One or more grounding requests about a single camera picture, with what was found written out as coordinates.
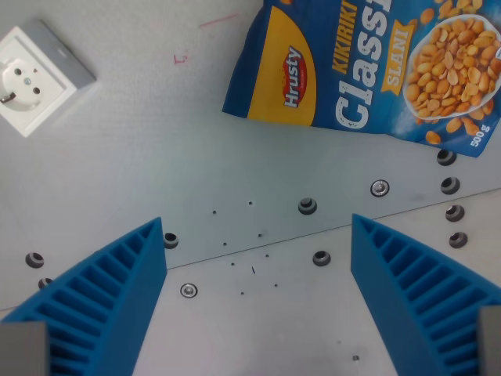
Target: peanut bag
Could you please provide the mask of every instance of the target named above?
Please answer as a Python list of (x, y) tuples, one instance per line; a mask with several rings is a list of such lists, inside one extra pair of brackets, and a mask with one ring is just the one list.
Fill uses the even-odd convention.
[(499, 0), (265, 0), (223, 111), (478, 157), (501, 115)]

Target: hrusty logo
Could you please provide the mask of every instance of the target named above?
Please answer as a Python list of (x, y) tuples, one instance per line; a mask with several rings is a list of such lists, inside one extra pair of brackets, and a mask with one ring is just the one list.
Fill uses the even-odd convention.
[(302, 54), (292, 45), (283, 61), (283, 96), (284, 106), (296, 108), (306, 92), (306, 62)]

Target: metal plate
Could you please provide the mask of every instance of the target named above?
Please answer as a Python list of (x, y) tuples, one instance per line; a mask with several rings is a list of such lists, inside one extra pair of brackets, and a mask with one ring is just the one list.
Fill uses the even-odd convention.
[[(499, 132), (477, 160), (459, 157), (444, 168), (435, 160), (438, 150), (388, 136), (222, 114), (260, 6), (261, 0), (2, 5), (0, 34), (41, 15), (98, 83), (28, 139), (0, 119), (0, 308), (36, 291), (33, 280), (56, 277), (158, 215), (180, 239), (168, 252), (168, 265), (176, 267), (345, 226), (352, 212), (376, 218), (448, 200), (440, 192), (448, 176), (461, 181), (456, 197), (501, 186)], [(204, 25), (226, 16), (232, 17)], [(369, 191), (378, 179), (391, 185), (383, 198)], [(298, 212), (304, 197), (318, 202), (314, 215)], [(45, 258), (38, 271), (24, 263), (31, 251)], [(5, 288), (13, 280), (15, 288)]]
[[(466, 214), (456, 223), (445, 219), (448, 204), (379, 222), (501, 284), (501, 190), (457, 203)], [(449, 246), (456, 231), (468, 234), (464, 248)], [(135, 375), (165, 367), (221, 376), (396, 375), (351, 275), (350, 243), (348, 226), (170, 270)], [(313, 265), (319, 250), (331, 254), (328, 266)], [(184, 283), (198, 287), (195, 298), (181, 296)]]

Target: ribbed blue surface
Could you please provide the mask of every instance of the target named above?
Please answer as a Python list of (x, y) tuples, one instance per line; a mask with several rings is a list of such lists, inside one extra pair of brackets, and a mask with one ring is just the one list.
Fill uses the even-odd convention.
[(158, 218), (80, 262), (3, 321), (47, 323), (52, 376), (129, 376), (166, 276)]
[(353, 215), (351, 272), (402, 376), (478, 375), (477, 317), (501, 290), (458, 262)]

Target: white power socket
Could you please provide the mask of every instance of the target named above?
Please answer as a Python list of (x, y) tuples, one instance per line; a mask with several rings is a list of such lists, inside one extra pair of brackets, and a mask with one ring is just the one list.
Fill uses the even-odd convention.
[(0, 115), (24, 137), (94, 80), (41, 21), (0, 41)]

